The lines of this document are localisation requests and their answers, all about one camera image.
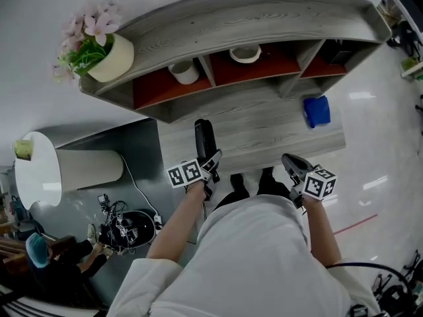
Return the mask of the red floor tape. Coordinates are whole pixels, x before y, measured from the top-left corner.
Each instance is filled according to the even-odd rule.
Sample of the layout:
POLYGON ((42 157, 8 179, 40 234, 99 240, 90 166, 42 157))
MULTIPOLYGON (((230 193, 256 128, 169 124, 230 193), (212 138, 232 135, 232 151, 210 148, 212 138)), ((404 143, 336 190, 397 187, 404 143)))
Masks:
POLYGON ((334 235, 337 235, 337 234, 340 234, 340 233, 342 233, 342 232, 348 231, 348 230, 350 230, 350 229, 356 228, 356 227, 358 227, 358 226, 360 226, 360 225, 362 225, 362 224, 364 224, 364 223, 366 223, 366 222, 368 222, 368 221, 370 221, 370 220, 372 220, 372 219, 376 218, 377 216, 378 216, 378 214, 374 214, 374 215, 369 216, 369 217, 367 217, 367 218, 365 218, 365 219, 363 219, 363 220, 361 220, 361 221, 358 221, 357 223, 354 223, 353 225, 350 225, 350 226, 344 227, 343 229, 340 229, 340 230, 338 230, 338 231, 335 231, 335 232, 334 232, 334 235))

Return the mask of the black helmet with gear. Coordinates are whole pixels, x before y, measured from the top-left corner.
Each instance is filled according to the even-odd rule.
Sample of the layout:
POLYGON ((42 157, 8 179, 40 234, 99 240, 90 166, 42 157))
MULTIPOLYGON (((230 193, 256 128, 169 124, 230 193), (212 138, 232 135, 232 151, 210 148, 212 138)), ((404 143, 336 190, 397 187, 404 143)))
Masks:
POLYGON ((129 210, 124 201, 111 203, 106 194, 97 197, 105 222, 100 224, 99 241, 118 255, 134 254, 137 248, 150 244, 156 227, 150 214, 129 210))

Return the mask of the green tissue box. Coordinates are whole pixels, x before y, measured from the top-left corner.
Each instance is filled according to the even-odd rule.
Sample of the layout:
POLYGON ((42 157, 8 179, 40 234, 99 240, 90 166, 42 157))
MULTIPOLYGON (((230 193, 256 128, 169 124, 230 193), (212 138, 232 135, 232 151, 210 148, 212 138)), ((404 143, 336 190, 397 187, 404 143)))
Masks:
POLYGON ((30 139, 16 140, 13 145, 16 159, 31 161, 33 148, 33 142, 30 139))

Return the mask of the person's white shirt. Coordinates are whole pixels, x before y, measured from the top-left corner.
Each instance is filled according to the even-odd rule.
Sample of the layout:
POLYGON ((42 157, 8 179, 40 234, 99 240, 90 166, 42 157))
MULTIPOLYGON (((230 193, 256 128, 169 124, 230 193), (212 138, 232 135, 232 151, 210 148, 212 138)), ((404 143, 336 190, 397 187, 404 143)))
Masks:
POLYGON ((349 317, 379 305, 358 270, 325 268, 309 251, 295 207, 259 195, 203 224, 186 266, 135 260, 107 317, 349 317))

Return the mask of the grey wooden desk hutch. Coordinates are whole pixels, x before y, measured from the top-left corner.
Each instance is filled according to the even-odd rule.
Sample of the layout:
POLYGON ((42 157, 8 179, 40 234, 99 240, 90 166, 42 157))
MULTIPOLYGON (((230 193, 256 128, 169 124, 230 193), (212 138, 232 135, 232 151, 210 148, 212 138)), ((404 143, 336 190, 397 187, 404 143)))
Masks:
POLYGON ((171 102, 213 88, 276 79, 285 97, 311 79, 328 90, 391 36, 366 0, 182 0, 126 22, 119 35, 134 45, 131 68, 100 83, 79 82, 86 95, 171 123, 171 102), (327 40, 354 42, 344 65, 326 61, 327 40), (257 61, 234 61, 229 50, 259 45, 257 61), (168 66, 193 59, 199 79, 180 84, 168 66))

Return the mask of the person's right forearm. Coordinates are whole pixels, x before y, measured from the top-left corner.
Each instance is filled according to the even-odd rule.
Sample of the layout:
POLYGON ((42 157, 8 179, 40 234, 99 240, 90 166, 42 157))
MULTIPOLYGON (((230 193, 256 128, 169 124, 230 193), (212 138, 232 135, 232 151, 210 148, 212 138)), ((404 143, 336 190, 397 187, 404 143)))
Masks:
POLYGON ((337 264, 342 256, 323 203, 303 195, 302 205, 307 212, 312 255, 325 267, 337 264))

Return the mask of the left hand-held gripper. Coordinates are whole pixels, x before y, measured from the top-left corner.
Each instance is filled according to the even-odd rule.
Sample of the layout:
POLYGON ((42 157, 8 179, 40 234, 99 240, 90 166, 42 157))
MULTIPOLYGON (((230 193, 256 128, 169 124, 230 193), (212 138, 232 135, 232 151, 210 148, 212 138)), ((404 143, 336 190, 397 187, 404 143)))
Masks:
POLYGON ((222 158, 222 151, 218 149, 212 158, 205 158, 198 162, 195 158, 167 169, 172 188, 187 188, 196 182, 204 183, 206 201, 213 197, 215 184, 219 181, 217 166, 222 158))

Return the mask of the person's right black shoe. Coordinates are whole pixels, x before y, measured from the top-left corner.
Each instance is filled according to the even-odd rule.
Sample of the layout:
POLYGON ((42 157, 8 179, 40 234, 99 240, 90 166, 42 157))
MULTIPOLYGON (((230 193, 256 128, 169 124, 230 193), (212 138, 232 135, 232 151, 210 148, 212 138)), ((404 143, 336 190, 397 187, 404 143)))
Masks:
POLYGON ((275 181, 273 177, 274 167, 267 167, 262 169, 262 174, 259 183, 267 184, 275 181))

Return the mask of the black white striped frame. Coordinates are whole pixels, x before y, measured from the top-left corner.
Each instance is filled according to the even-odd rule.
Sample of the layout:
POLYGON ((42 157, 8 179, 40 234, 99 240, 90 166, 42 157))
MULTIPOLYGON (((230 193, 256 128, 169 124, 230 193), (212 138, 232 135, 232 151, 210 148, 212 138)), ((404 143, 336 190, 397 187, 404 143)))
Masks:
POLYGON ((17 292, 0 284, 0 308, 8 317, 105 317, 98 308, 77 308, 17 297, 17 292))

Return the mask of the white cylindrical cup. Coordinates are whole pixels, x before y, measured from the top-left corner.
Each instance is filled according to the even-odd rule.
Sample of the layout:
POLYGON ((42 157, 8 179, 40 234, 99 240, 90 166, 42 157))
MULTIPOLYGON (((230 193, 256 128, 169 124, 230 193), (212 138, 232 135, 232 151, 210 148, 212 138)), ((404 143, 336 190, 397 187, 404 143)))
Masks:
POLYGON ((193 59, 171 64, 168 66, 168 70, 182 85, 191 85, 200 77, 199 70, 196 68, 193 59))

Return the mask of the blue cloth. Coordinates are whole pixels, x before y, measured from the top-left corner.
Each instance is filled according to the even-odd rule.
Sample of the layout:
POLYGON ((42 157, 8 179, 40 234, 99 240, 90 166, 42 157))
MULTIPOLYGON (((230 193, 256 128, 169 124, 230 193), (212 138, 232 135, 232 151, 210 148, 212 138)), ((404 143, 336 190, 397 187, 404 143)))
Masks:
POLYGON ((326 96, 304 99, 303 111, 310 128, 327 125, 331 122, 330 106, 326 96))

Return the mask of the person's left forearm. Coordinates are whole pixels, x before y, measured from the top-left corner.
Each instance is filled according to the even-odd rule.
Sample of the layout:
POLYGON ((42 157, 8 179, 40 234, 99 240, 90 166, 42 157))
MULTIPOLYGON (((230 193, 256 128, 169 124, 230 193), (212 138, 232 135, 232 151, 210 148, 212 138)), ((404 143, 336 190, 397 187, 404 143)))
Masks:
POLYGON ((180 205, 151 244, 147 259, 179 261, 205 198, 203 181, 188 186, 180 205))

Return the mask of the brown wooden bench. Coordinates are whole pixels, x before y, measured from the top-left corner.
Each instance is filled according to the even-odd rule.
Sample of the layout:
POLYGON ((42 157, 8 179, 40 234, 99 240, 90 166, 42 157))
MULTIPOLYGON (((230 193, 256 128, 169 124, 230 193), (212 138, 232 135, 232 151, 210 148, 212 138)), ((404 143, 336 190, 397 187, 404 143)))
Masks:
MULTIPOLYGON (((58 240, 48 238, 48 244, 52 247, 54 255, 60 254, 76 245, 73 236, 66 236, 58 240)), ((26 260, 25 242, 0 236, 0 265, 11 275, 20 275, 28 272, 29 266, 26 260)))

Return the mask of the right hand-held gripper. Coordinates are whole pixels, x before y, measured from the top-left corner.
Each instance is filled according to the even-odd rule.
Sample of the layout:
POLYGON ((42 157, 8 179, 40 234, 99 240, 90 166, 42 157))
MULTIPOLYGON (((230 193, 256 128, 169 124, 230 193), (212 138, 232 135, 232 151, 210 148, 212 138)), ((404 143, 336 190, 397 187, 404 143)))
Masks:
POLYGON ((289 198, 297 208, 302 206, 304 195, 323 200, 334 191, 337 175, 325 168, 315 167, 302 157, 283 154, 281 157, 285 171, 293 181, 289 198))

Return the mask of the person's black shoe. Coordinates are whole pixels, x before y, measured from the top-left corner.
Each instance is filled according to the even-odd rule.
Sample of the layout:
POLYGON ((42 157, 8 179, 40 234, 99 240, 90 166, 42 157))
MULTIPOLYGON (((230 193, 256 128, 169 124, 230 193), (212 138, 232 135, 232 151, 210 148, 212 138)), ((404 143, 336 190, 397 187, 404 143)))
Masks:
POLYGON ((275 181, 273 177, 274 167, 267 167, 262 169, 262 174, 259 183, 267 184, 275 181))
POLYGON ((242 174, 232 174, 230 176, 230 183, 235 193, 247 193, 245 188, 244 178, 242 174))

